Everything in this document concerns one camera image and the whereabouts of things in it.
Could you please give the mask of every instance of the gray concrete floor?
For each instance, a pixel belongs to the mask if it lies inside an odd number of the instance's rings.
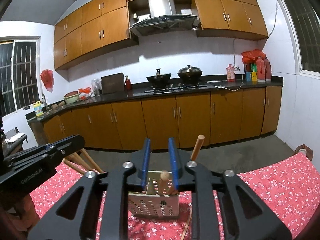
[[[116,165],[130,159],[130,153],[115,153],[88,150],[90,156],[104,171],[111,171]],[[211,171],[234,170],[236,173],[256,170],[272,165],[292,156],[293,151],[277,136],[202,149],[197,162]],[[170,171],[169,154],[151,153],[149,170]]]

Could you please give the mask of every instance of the yellow detergent bottle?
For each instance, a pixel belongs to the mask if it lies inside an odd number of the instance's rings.
[[[33,108],[35,109],[36,116],[41,116],[43,114],[41,102],[37,101],[33,104]]]

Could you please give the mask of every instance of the window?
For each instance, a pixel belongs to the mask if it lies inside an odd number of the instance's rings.
[[[7,115],[39,100],[36,78],[36,41],[0,43],[2,114]]]
[[[301,72],[320,73],[320,20],[308,0],[283,0],[297,37]]]

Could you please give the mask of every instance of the stainless steel range hood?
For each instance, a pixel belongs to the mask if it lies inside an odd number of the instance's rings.
[[[137,22],[129,30],[137,36],[186,31],[197,27],[196,15],[177,14],[173,0],[148,0],[150,18]]]

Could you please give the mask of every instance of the metal screw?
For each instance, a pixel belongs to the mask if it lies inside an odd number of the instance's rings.
[[[235,175],[235,172],[232,170],[226,170],[224,172],[224,175],[226,175],[227,177],[233,177]]]
[[[131,168],[133,166],[133,163],[132,162],[124,162],[122,164],[122,167],[128,169],[128,168]]]
[[[194,162],[194,161],[189,161],[189,162],[187,162],[187,166],[189,167],[189,168],[194,168],[194,167],[196,167],[198,165],[198,163],[196,163],[196,162]]]
[[[89,179],[93,178],[94,176],[96,176],[96,173],[94,171],[87,171],[85,173],[85,176]]]

